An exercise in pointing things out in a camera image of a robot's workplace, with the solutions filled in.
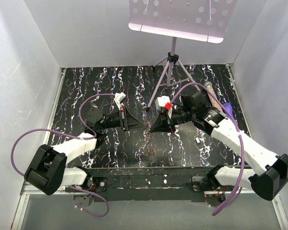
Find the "white black key fob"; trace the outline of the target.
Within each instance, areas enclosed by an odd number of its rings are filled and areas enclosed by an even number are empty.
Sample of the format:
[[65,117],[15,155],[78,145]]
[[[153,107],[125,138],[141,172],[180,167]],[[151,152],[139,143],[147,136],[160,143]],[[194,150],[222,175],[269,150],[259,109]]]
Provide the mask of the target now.
[[195,137],[195,141],[198,145],[201,143],[198,137]]

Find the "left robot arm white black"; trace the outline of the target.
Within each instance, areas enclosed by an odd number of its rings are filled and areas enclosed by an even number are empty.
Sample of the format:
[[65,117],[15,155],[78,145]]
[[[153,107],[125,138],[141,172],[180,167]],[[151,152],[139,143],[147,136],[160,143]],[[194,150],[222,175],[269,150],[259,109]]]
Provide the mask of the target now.
[[83,192],[93,190],[93,177],[89,173],[80,167],[68,168],[67,165],[100,147],[107,136],[106,129],[120,127],[123,131],[133,131],[145,128],[125,106],[109,115],[103,114],[99,108],[92,108],[86,124],[88,128],[75,139],[55,146],[41,145],[24,174],[24,180],[46,195],[70,185],[77,186]]

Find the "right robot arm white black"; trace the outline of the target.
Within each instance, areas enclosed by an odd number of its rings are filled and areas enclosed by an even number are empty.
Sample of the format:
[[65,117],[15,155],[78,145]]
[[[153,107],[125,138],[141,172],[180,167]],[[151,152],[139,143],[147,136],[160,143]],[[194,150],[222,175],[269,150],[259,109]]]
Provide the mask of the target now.
[[248,169],[217,165],[195,187],[218,190],[223,186],[237,186],[253,190],[264,200],[273,200],[288,182],[288,155],[278,155],[237,130],[228,115],[206,105],[201,91],[183,93],[180,97],[181,105],[173,104],[167,96],[157,97],[159,115],[150,128],[152,133],[174,133],[177,125],[192,122],[249,165]]

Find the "large toothed keyring disc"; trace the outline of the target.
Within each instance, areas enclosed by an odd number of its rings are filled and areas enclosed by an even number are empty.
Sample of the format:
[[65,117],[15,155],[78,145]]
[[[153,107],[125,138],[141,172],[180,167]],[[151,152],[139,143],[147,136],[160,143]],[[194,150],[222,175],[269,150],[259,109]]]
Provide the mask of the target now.
[[144,135],[144,139],[145,139],[145,151],[146,154],[149,156],[156,156],[156,150],[153,147],[152,141],[151,141],[151,133],[150,133],[150,127],[151,127],[151,123],[148,121],[146,122],[146,130],[145,130],[145,135]]

